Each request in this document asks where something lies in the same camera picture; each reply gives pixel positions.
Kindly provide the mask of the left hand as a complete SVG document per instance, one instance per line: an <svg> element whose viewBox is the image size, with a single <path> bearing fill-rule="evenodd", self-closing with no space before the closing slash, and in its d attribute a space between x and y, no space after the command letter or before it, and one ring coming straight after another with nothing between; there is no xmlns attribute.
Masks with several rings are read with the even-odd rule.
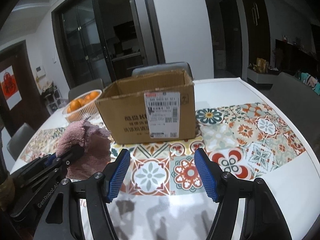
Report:
<svg viewBox="0 0 320 240"><path fill-rule="evenodd" d="M15 185L11 175L0 185L0 207L5 211L15 197Z"/></svg>

